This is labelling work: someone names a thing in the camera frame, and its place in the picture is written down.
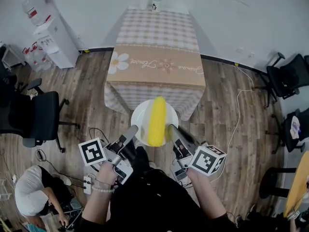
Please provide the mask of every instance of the person's hand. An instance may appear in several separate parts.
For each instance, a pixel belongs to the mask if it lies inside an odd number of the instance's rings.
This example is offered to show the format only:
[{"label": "person's hand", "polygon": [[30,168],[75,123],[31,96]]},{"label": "person's hand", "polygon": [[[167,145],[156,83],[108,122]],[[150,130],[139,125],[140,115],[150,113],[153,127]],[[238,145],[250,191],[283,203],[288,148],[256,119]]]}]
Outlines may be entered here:
[{"label": "person's hand", "polygon": [[194,179],[198,178],[201,173],[193,168],[188,168],[186,174],[190,179]]},{"label": "person's hand", "polygon": [[291,218],[290,220],[290,232],[299,232],[300,228],[296,228],[295,219]]},{"label": "person's hand", "polygon": [[69,225],[69,220],[67,219],[66,215],[64,213],[62,214],[59,214],[59,219],[60,219],[60,222],[62,224],[62,226],[68,226]]},{"label": "person's hand", "polygon": [[116,178],[117,174],[114,171],[114,165],[108,161],[104,161],[97,175],[97,180],[112,186],[115,184]]}]

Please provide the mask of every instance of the electronic device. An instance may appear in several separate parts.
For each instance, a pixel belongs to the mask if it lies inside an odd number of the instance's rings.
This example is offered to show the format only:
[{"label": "electronic device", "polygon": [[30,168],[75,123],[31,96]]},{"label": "electronic device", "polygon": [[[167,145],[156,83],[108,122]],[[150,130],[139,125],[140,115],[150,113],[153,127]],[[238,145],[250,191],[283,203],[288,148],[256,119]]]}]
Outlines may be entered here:
[{"label": "electronic device", "polygon": [[169,135],[173,141],[176,159],[171,166],[177,181],[184,179],[189,167],[210,176],[217,172],[226,158],[226,153],[213,145],[200,145],[196,138],[181,126],[169,126]]},{"label": "electronic device", "polygon": [[133,173],[131,162],[136,157],[135,149],[129,149],[126,145],[137,131],[136,125],[131,126],[112,144],[107,144],[99,138],[79,144],[85,165],[89,166],[107,160],[114,165],[118,182],[124,184]]}]

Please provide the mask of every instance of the baseboard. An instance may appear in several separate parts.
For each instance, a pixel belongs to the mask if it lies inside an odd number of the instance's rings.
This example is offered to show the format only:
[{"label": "baseboard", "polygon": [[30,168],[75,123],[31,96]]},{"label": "baseboard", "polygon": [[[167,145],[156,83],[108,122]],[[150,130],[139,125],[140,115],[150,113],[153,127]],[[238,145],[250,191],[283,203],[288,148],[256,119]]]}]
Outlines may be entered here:
[{"label": "baseboard", "polygon": [[[114,47],[89,48],[87,50],[89,52],[106,52],[106,51],[113,51]],[[217,62],[224,63],[224,64],[230,64],[230,65],[234,65],[234,66],[236,64],[233,61],[225,60],[225,59],[222,59],[222,58],[216,58],[216,57],[212,57],[212,56],[207,56],[207,55],[202,55],[202,54],[201,54],[201,58],[207,59],[207,60],[212,60],[212,61],[217,61]],[[249,70],[249,71],[253,71],[253,72],[256,72],[256,73],[261,73],[261,74],[264,73],[263,71],[260,71],[258,69],[255,69],[255,68],[249,67],[247,65],[243,65],[243,64],[239,64],[238,67]]]},{"label": "baseboard", "polygon": [[[224,63],[224,64],[230,64],[230,65],[236,66],[236,63],[235,63],[235,62],[229,61],[229,60],[226,60],[226,59],[222,59],[222,58],[216,58],[216,57],[207,56],[207,55],[202,55],[202,54],[201,54],[201,58],[202,58],[202,59],[212,60],[212,61],[216,61],[216,62],[220,62],[220,63]],[[246,69],[246,70],[249,70],[249,71],[253,71],[253,72],[256,72],[256,73],[265,74],[263,71],[260,71],[260,70],[258,70],[258,69],[249,67],[249,66],[244,65],[244,64],[238,64],[238,67],[243,68],[243,69]]]}]

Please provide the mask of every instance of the yellow corn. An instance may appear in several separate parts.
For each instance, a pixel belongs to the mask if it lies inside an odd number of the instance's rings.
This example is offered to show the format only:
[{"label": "yellow corn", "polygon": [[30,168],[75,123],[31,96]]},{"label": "yellow corn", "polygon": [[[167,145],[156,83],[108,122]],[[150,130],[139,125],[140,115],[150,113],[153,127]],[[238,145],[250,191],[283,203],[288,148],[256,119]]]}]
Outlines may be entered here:
[{"label": "yellow corn", "polygon": [[163,144],[165,133],[166,103],[162,96],[155,98],[148,128],[147,143],[153,147]]}]

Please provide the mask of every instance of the black office chair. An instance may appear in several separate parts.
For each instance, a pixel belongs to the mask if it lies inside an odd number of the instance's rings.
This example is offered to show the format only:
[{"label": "black office chair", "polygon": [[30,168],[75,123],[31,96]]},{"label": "black office chair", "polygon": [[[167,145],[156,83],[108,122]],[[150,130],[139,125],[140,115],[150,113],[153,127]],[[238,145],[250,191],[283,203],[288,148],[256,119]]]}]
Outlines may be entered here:
[{"label": "black office chair", "polygon": [[[2,61],[0,60],[0,81],[4,82],[7,85],[15,86],[17,83],[17,76],[15,74],[9,73],[4,67]],[[22,82],[19,82],[16,90],[20,93],[24,91],[27,85],[23,86]]]},{"label": "black office chair", "polygon": [[[298,118],[300,124],[301,131],[299,133],[298,139],[293,139],[290,133],[293,116],[296,116]],[[276,120],[279,131],[277,133],[270,133],[266,131],[266,134],[278,136],[277,146],[272,151],[272,154],[277,153],[281,142],[281,146],[286,146],[289,152],[293,151],[294,149],[300,149],[300,151],[303,152],[306,144],[297,144],[299,141],[303,141],[305,138],[309,137],[309,108],[303,112],[300,112],[299,109],[296,109],[295,112],[287,115],[287,118],[284,120],[283,124],[279,123],[277,116],[275,116],[274,114],[272,114],[271,117]]]},{"label": "black office chair", "polygon": [[31,82],[28,90],[35,89],[38,96],[32,99],[28,95],[16,92],[15,88],[0,84],[0,134],[12,133],[23,137],[26,147],[35,147],[49,140],[56,140],[61,153],[65,152],[59,142],[58,125],[70,125],[80,128],[79,124],[59,121],[59,113],[64,104],[59,104],[59,95],[55,91],[44,93],[39,86],[42,79]]},{"label": "black office chair", "polygon": [[304,56],[306,64],[309,66],[309,55]]},{"label": "black office chair", "polygon": [[298,95],[299,87],[309,86],[309,66],[304,58],[297,54],[290,63],[277,68],[275,65],[281,59],[285,59],[283,54],[278,53],[278,55],[279,57],[275,63],[272,66],[267,66],[266,76],[269,81],[264,78],[265,74],[259,74],[266,86],[254,87],[267,90],[267,105],[264,106],[265,109],[269,107],[270,96],[274,98],[274,104],[277,102],[277,97],[282,97],[285,100],[295,94]]}]

